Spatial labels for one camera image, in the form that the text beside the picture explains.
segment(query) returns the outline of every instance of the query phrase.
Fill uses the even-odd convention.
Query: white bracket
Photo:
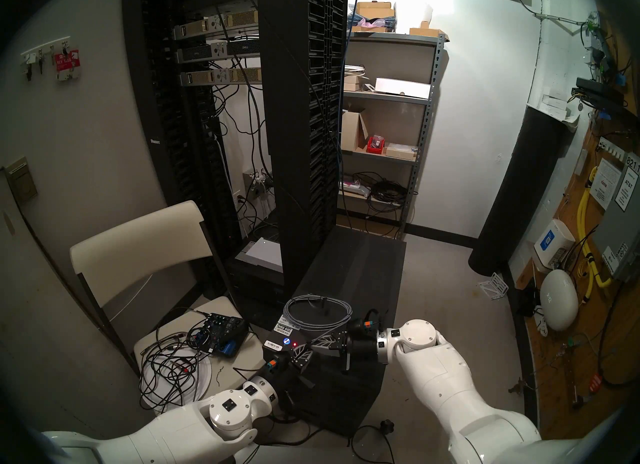
[[[71,42],[71,37],[61,37],[60,39],[51,40],[49,42],[45,42],[40,46],[32,47],[31,49],[20,53],[20,64],[28,64],[29,61],[36,59],[40,56],[40,52],[42,51],[42,55],[49,55],[51,58],[51,64],[55,64],[53,61],[53,56],[56,54],[60,54],[62,49],[65,47],[69,47]]]

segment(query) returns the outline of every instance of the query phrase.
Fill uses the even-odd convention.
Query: gray floor
[[[396,326],[408,319],[432,322],[465,358],[478,392],[493,407],[524,412],[523,399],[507,392],[518,381],[520,361],[509,305],[505,298],[489,300],[478,282],[485,277],[467,264],[470,249],[407,235],[407,252],[396,312]],[[411,392],[398,365],[388,366],[382,390],[363,424],[383,419],[395,424],[389,436],[398,464],[445,463],[447,437],[435,416]],[[265,422],[259,431],[269,431]],[[305,423],[275,425],[270,438],[295,441],[307,435]],[[357,447],[370,460],[389,461],[383,441],[372,430],[362,430],[364,445]],[[237,455],[244,462],[251,449]],[[359,462],[346,439],[321,432],[296,448],[261,447],[252,464],[271,462]]]

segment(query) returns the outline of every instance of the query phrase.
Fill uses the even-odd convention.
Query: wall
[[[584,21],[591,11],[596,10],[595,0],[541,0],[532,4],[535,11],[562,16],[576,21]],[[566,92],[567,97],[571,88],[575,87],[577,77],[591,78],[589,67],[585,64],[587,58],[580,40],[580,31],[572,24],[558,23],[552,20],[542,21],[540,35],[540,50],[538,64],[531,87],[529,104],[537,105],[544,87],[558,88]],[[577,101],[569,103],[571,114],[578,113]],[[531,219],[527,232],[523,236],[513,256],[509,260],[511,274],[518,277],[526,263],[531,258],[527,244],[534,241],[544,231],[553,217],[562,196],[567,192],[567,185],[573,174],[584,136],[589,126],[591,108],[585,106],[580,112],[578,128],[569,145],[565,146],[556,163],[554,172],[549,180],[545,194]]]
[[[0,380],[27,427],[112,439],[153,417],[136,375],[33,241],[0,171]]]
[[[0,165],[27,157],[38,195],[23,205],[36,235],[84,298],[69,248],[165,207],[129,79],[120,0],[52,0],[0,57]],[[27,82],[20,52],[71,36],[82,77],[57,83],[51,62]],[[154,275],[114,323],[130,348],[194,284],[188,265]],[[113,300],[113,316],[137,288]]]
[[[450,39],[412,223],[477,237],[520,131],[540,23],[518,0],[377,1],[396,3],[399,33],[431,5]]]

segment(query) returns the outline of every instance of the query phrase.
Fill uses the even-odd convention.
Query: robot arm
[[[526,416],[482,400],[465,360],[428,321],[412,319],[377,337],[379,361],[400,364],[415,395],[447,431],[454,462],[494,462],[507,449],[540,440]]]
[[[254,376],[241,390],[227,390],[172,409],[126,437],[94,440],[69,431],[49,431],[45,436],[70,456],[54,456],[60,463],[220,462],[255,440],[258,430],[252,428],[253,421],[269,415],[277,404],[271,384]],[[100,460],[92,460],[95,455]]]

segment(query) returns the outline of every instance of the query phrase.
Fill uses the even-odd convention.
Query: light switch plate
[[[38,194],[29,171],[27,158],[18,159],[5,169],[9,186],[18,202],[26,202]]]

